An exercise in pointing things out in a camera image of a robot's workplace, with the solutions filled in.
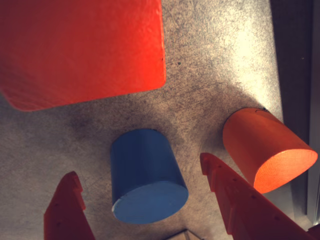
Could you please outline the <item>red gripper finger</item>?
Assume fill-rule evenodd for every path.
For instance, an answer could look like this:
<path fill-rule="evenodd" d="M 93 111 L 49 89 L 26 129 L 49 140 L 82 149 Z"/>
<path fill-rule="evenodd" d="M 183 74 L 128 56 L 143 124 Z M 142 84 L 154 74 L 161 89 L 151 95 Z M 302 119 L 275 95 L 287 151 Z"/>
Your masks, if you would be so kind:
<path fill-rule="evenodd" d="M 215 193 L 227 234 L 235 240 L 318 240 L 320 227 L 305 231 L 218 157 L 200 154 L 203 175 Z"/>
<path fill-rule="evenodd" d="M 94 234 L 84 214 L 82 185 L 75 171 L 60 180 L 44 213 L 45 240 L 94 240 Z"/>

